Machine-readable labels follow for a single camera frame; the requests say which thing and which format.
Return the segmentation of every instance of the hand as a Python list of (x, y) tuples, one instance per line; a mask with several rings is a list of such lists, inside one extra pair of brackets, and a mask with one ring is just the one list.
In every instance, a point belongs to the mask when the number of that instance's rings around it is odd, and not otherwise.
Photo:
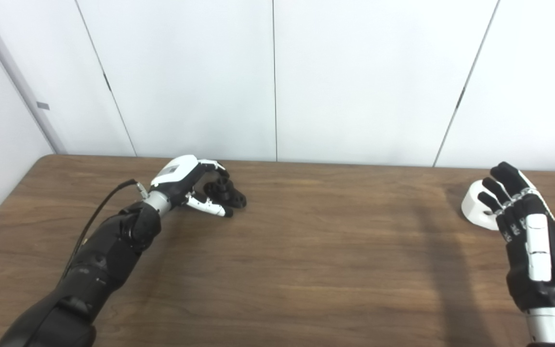
[(526, 311), (555, 307), (555, 219), (535, 186), (515, 167), (502, 162), (490, 171), (478, 199), (496, 215), (507, 241), (511, 269), (507, 285), (517, 307)]
[[(207, 189), (207, 195), (194, 190), (194, 186), (205, 175), (205, 172), (216, 171), (220, 175), (210, 187), (220, 185), (222, 191), (213, 194)], [(215, 160), (198, 160), (191, 154), (171, 160), (151, 181), (149, 193), (157, 191), (170, 205), (170, 209), (177, 206), (188, 205), (205, 213), (221, 217), (232, 217), (231, 207), (242, 208), (245, 206), (245, 196), (228, 180), (229, 173)]]

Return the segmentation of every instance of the robotic hand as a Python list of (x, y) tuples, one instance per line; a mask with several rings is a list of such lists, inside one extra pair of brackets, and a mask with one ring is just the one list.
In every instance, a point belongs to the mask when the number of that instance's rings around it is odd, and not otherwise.
[(509, 293), (526, 315), (532, 343), (555, 346), (555, 218), (537, 188), (506, 162), (490, 171), (478, 199), (507, 241)]
[[(205, 185), (208, 197), (194, 191), (194, 185), (209, 171), (217, 171), (220, 178)], [(160, 220), (168, 211), (187, 204), (213, 215), (231, 217), (230, 207), (245, 206), (245, 196), (234, 189), (228, 178), (226, 169), (215, 160), (197, 160), (187, 155), (169, 162), (152, 180), (148, 193), (137, 184), (144, 199), (106, 219), (84, 240), (73, 252), (59, 284), (14, 321), (1, 338), (0, 347), (92, 346), (94, 319), (160, 233)], [(131, 180), (118, 189), (134, 183)]]
[[(217, 171), (220, 178), (205, 185), (207, 195), (196, 192), (194, 185), (205, 172)], [(230, 207), (245, 207), (245, 196), (229, 181), (229, 173), (215, 160), (198, 160), (191, 154), (171, 160), (156, 178), (151, 181), (146, 203), (153, 206), (163, 216), (176, 206), (188, 205), (194, 209), (218, 215), (232, 217)]]

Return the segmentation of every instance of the black object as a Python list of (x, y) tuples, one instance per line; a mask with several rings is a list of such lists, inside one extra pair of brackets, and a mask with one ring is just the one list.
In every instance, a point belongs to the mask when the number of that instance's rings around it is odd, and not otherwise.
[(0, 347), (90, 347), (95, 317), (160, 231), (160, 214), (145, 202), (102, 222), (73, 255), (64, 278), (14, 321)]
[[(531, 187), (515, 167), (502, 162), (491, 169), (490, 173), (507, 189), (509, 195), (518, 196), (513, 204), (507, 206), (503, 213), (496, 217), (498, 228), (507, 240), (506, 250), (511, 266), (506, 277), (509, 293), (522, 311), (539, 307), (555, 307), (555, 220), (537, 195), (519, 196), (520, 192)], [(492, 192), (499, 195), (497, 196), (498, 200), (506, 199), (506, 194), (502, 189), (494, 189)], [(495, 211), (498, 208), (498, 202), (495, 200), (491, 202), (490, 199), (493, 200), (487, 194), (479, 196), (481, 202)], [(548, 219), (549, 252), (552, 265), (551, 281), (533, 281), (529, 277), (524, 221), (527, 215), (531, 214), (545, 214)]]
[(74, 250), (72, 250), (72, 254), (70, 255), (70, 259), (68, 259), (68, 263), (66, 264), (66, 267), (64, 268), (64, 272), (61, 275), (61, 278), (59, 279), (59, 283), (61, 283), (61, 281), (64, 280), (64, 277), (68, 274), (68, 271), (70, 270), (70, 264), (72, 262), (72, 259), (74, 259), (74, 256), (77, 255), (77, 252), (79, 252), (79, 248), (81, 247), (81, 244), (83, 242), (83, 239), (84, 239), (85, 235), (87, 235), (87, 231), (89, 231), (89, 228), (90, 228), (91, 224), (93, 223), (93, 221), (95, 220), (97, 215), (99, 215), (102, 208), (104, 208), (104, 205), (106, 205), (108, 200), (110, 200), (110, 198), (112, 198), (113, 195), (115, 195), (116, 192), (120, 191), (121, 189), (124, 189), (124, 187), (135, 185), (137, 183), (138, 182), (136, 182), (136, 180), (134, 180), (134, 179), (127, 180), (126, 182), (123, 182), (123, 184), (118, 185), (115, 189), (113, 189), (113, 191), (111, 191), (108, 195), (106, 195), (106, 198), (104, 198), (104, 200), (102, 200), (102, 203), (97, 207), (97, 209), (95, 209), (93, 215), (91, 215), (91, 218), (89, 218), (89, 221), (87, 222), (87, 224), (83, 228), (83, 231), (81, 232), (81, 235), (79, 235), (79, 239), (77, 240), (77, 244), (75, 244)]
[(215, 182), (208, 182), (203, 190), (211, 200), (223, 206), (242, 209), (247, 204), (245, 195), (235, 189), (233, 181), (225, 176), (221, 176)]

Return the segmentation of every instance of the black cable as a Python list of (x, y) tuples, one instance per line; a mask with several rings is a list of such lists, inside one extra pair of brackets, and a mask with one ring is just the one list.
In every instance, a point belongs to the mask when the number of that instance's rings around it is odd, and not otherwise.
[(118, 191), (120, 191), (121, 189), (124, 189), (124, 187), (135, 185), (137, 183), (138, 182), (136, 182), (136, 180), (132, 179), (132, 180), (127, 180), (126, 182), (123, 182), (123, 184), (118, 185), (115, 189), (113, 189), (113, 191), (111, 191), (108, 195), (106, 195), (106, 198), (104, 198), (104, 200), (102, 201), (100, 206), (98, 206), (97, 209), (95, 209), (95, 212), (93, 213), (93, 215), (91, 216), (91, 218), (87, 222), (86, 226), (84, 227), (83, 231), (81, 232), (81, 235), (79, 236), (79, 239), (77, 240), (77, 244), (74, 246), (74, 250), (72, 251), (72, 255), (70, 255), (70, 259), (68, 259), (68, 263), (66, 264), (66, 267), (64, 268), (64, 272), (61, 275), (61, 279), (59, 279), (59, 283), (61, 283), (61, 281), (63, 281), (64, 278), (66, 278), (66, 275), (68, 274), (68, 271), (70, 271), (70, 266), (71, 266), (72, 259), (74, 259), (74, 256), (77, 255), (77, 253), (79, 252), (79, 248), (81, 248), (81, 244), (83, 243), (85, 235), (87, 235), (87, 231), (89, 231), (89, 228), (90, 228), (91, 224), (93, 223), (93, 221), (95, 220), (97, 215), (100, 213), (102, 208), (104, 208), (104, 205), (106, 205), (108, 200), (110, 200), (110, 198), (112, 198)]

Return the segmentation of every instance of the wood grain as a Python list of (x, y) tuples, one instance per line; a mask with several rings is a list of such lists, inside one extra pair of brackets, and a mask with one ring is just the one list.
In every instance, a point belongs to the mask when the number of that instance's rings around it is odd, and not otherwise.
[[(102, 198), (166, 162), (47, 156), (29, 171), (0, 207), (0, 336), (52, 290)], [(168, 215), (97, 319), (97, 347), (527, 344), (504, 241), (459, 210), (485, 171), (225, 165), (248, 207)], [(555, 172), (528, 176), (555, 213)], [(122, 191), (98, 220), (136, 198)]]

